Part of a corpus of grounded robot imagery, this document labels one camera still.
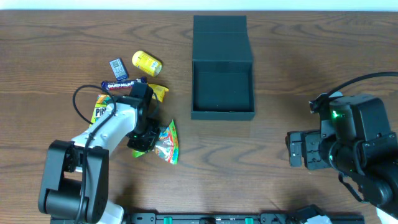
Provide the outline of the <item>yellow candy wrapper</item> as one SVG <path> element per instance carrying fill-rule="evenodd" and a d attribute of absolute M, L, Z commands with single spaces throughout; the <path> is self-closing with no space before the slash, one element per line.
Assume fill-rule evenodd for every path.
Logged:
<path fill-rule="evenodd" d="M 152 98 L 162 103 L 164 101 L 165 94 L 169 92 L 169 89 L 157 84 L 149 84 L 149 87 L 151 87 L 154 92 Z"/>

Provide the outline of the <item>Dairy Milk chocolate bar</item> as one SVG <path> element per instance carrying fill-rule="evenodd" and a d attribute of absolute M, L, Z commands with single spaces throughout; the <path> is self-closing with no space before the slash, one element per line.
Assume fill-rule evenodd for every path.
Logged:
<path fill-rule="evenodd" d="M 134 83 L 147 83 L 147 78 L 141 77 L 141 78 L 137 78 L 137 79 L 122 80 L 122 81 L 116 81 L 116 82 L 103 81 L 103 82 L 101 82 L 101 88 L 108 90 L 108 91 L 127 89 L 127 88 L 131 88 Z"/>

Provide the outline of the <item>green Pretz snack box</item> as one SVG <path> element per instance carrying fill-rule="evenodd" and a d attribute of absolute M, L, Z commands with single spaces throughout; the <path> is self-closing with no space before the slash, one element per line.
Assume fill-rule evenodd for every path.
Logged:
<path fill-rule="evenodd" d="M 105 94 L 100 94 L 97 97 L 96 103 L 95 103 L 95 107 L 93 110 L 93 114 L 91 117 L 91 124 L 94 124 L 102 115 L 103 113 L 106 111 L 106 107 L 108 104 L 108 101 L 110 100 L 110 96 L 109 95 L 105 95 Z"/>

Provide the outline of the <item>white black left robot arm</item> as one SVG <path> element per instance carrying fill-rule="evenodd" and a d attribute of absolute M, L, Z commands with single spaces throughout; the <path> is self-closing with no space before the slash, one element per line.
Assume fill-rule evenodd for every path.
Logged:
<path fill-rule="evenodd" d="M 104 114 L 71 141 L 48 148 L 38 208 L 51 223 L 130 223 L 125 209 L 108 199 L 109 157 L 119 143 L 153 150 L 160 135 L 156 111 L 148 112 L 153 89 L 134 83 L 130 94 L 111 95 Z"/>

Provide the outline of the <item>dark green open box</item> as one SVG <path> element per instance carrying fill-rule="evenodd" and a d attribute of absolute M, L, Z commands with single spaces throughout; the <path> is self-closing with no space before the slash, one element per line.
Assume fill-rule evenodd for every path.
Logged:
<path fill-rule="evenodd" d="M 191 118 L 252 120 L 253 62 L 246 16 L 195 15 Z"/>

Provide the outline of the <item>blue Eclipse mint box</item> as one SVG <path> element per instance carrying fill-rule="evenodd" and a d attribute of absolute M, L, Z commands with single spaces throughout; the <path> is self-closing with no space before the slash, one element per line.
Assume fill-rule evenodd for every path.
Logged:
<path fill-rule="evenodd" d="M 123 81 L 129 78 L 129 74 L 121 58 L 116 58 L 110 61 L 109 65 L 111 66 L 111 69 L 117 81 Z"/>

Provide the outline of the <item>yellow Mentos bottle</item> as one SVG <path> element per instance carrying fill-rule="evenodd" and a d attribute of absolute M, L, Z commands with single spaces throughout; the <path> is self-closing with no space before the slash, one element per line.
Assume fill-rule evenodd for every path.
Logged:
<path fill-rule="evenodd" d="M 132 56 L 132 64 L 152 77 L 156 77 L 162 69 L 162 63 L 159 60 L 141 50 Z"/>

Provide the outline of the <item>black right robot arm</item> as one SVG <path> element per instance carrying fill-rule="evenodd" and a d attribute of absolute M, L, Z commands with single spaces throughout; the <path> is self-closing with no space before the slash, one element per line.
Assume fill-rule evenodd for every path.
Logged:
<path fill-rule="evenodd" d="M 397 133 L 383 101 L 369 94 L 323 93 L 310 107 L 320 127 L 287 133 L 290 166 L 332 168 L 357 201 L 397 218 Z"/>

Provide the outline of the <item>Haribo worms candy bag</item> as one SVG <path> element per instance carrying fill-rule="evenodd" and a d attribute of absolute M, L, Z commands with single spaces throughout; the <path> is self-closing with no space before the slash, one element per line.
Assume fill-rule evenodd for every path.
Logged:
<path fill-rule="evenodd" d="M 177 127 L 174 120 L 168 126 L 160 125 L 160 135 L 153 150 L 162 160 L 169 164 L 176 165 L 178 162 L 179 142 Z M 138 152 L 132 149 L 133 157 L 140 157 L 149 152 Z"/>

